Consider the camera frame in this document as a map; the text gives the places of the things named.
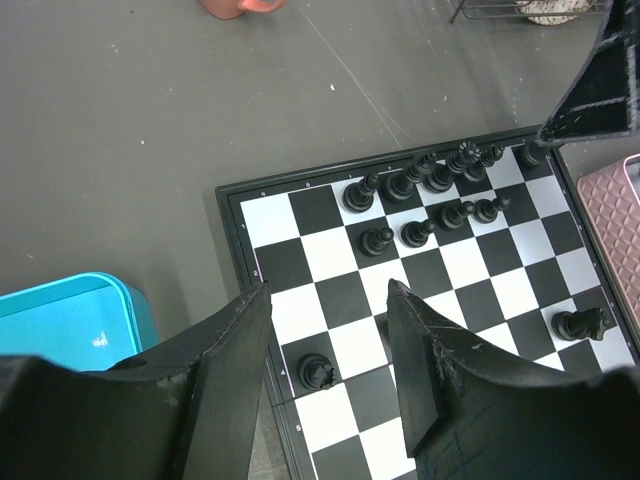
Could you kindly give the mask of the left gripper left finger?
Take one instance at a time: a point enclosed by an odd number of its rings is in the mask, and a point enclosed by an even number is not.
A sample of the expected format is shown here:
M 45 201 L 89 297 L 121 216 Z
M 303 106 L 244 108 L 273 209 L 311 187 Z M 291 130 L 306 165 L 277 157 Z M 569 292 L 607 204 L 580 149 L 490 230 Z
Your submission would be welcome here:
M 244 479 L 271 335 L 255 284 L 105 371 L 1 360 L 5 479 Z

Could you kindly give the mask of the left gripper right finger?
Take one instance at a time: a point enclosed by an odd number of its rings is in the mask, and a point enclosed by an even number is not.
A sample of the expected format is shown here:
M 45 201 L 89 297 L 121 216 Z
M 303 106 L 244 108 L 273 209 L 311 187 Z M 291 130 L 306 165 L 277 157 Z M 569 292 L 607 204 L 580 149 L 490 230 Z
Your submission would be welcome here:
M 422 479 L 635 479 L 639 371 L 576 376 L 509 353 L 388 283 L 404 443 Z

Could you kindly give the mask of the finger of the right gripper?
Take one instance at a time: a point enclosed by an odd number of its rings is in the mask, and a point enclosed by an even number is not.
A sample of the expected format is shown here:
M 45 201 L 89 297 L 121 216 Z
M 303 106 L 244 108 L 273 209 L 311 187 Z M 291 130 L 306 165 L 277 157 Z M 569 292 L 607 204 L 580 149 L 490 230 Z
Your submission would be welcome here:
M 639 132 L 639 3 L 610 1 L 587 61 L 537 133 L 542 145 Z

